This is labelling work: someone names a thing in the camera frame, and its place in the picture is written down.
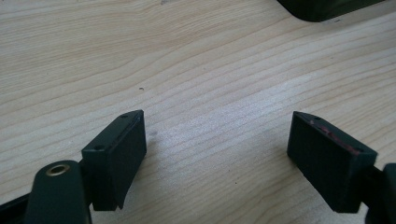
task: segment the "wooden surface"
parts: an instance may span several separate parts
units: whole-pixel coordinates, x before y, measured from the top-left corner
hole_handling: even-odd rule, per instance
[[[143,109],[148,154],[94,223],[363,223],[286,148],[299,110],[396,161],[394,2],[309,23],[276,0],[0,1],[0,203]]]

